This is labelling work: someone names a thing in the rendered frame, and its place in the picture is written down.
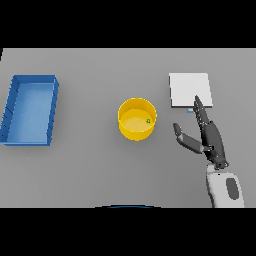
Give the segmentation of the yellow bowl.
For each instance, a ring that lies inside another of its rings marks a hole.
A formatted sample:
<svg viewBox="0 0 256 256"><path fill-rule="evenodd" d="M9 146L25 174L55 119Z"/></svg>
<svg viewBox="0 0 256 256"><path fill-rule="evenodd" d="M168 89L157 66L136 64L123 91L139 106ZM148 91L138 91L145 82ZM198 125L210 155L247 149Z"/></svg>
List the yellow bowl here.
<svg viewBox="0 0 256 256"><path fill-rule="evenodd" d="M144 98L130 98L118 109L118 128L120 133L131 141L148 138L156 124L157 112L154 105Z"/></svg>

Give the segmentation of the blue tray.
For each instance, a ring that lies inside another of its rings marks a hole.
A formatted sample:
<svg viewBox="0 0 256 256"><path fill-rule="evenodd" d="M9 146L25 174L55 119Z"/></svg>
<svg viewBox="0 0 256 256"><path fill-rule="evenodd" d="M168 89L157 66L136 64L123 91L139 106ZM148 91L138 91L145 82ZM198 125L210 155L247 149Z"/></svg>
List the blue tray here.
<svg viewBox="0 0 256 256"><path fill-rule="evenodd" d="M13 75L0 123L0 144L49 146L58 88L55 75Z"/></svg>

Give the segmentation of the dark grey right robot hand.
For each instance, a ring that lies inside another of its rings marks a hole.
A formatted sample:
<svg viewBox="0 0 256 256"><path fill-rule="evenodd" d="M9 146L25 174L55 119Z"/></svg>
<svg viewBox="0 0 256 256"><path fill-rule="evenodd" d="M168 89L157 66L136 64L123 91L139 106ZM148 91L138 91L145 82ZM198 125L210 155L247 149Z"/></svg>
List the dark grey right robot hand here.
<svg viewBox="0 0 256 256"><path fill-rule="evenodd" d="M226 160L221 134L215 123L208 118L205 107L198 95L195 96L193 110L199 126L201 140L198 141L187 135L177 123L174 123L173 128L177 142L196 154L205 154L206 159L214 165L216 170L227 168L229 163Z"/></svg>

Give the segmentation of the pale square measuring scale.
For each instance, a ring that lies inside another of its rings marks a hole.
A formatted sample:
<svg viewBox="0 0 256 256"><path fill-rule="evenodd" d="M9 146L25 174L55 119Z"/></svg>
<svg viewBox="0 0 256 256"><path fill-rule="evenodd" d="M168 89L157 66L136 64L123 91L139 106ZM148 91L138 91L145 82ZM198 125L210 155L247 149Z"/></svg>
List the pale square measuring scale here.
<svg viewBox="0 0 256 256"><path fill-rule="evenodd" d="M207 73L170 73L169 87L172 108L192 109L195 96L199 97L204 107L213 107Z"/></svg>

